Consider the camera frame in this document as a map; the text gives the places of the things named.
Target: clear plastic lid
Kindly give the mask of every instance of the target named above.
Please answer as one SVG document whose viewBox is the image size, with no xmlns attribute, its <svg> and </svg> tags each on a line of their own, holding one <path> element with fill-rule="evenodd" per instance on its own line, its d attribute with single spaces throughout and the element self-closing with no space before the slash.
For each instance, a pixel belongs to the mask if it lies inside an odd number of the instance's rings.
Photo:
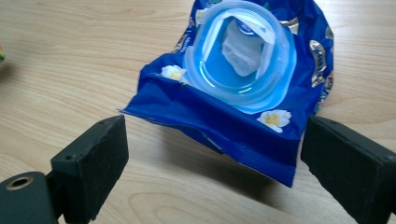
<svg viewBox="0 0 396 224">
<path fill-rule="evenodd" d="M 245 1 L 208 9 L 187 48 L 189 83 L 238 109 L 255 113 L 286 95 L 296 63 L 292 34 L 275 16 Z"/>
</svg>

